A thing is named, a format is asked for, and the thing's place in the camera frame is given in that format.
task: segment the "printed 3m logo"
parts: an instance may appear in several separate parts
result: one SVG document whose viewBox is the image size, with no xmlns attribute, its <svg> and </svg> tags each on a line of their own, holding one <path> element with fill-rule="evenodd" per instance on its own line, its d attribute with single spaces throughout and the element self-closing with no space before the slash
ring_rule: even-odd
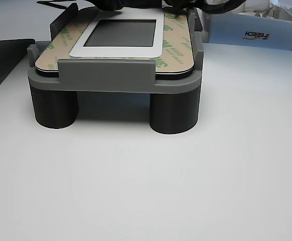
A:
<svg viewBox="0 0 292 241">
<path fill-rule="evenodd" d="M 256 33 L 256 32 L 246 32 L 245 36 L 250 36 L 251 38 L 244 37 L 243 39 L 247 39 L 247 40 L 256 40 L 256 39 L 268 40 L 268 38 L 270 37 L 270 34 Z"/>
</svg>

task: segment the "white table surface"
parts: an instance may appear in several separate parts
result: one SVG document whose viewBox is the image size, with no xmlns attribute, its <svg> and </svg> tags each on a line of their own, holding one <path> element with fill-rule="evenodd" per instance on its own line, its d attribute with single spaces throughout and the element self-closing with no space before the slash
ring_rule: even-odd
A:
<svg viewBox="0 0 292 241">
<path fill-rule="evenodd" d="M 199 122 L 173 136 L 137 94 L 44 128 L 27 68 L 0 86 L 0 241 L 292 240 L 292 52 L 205 44 Z"/>
</svg>

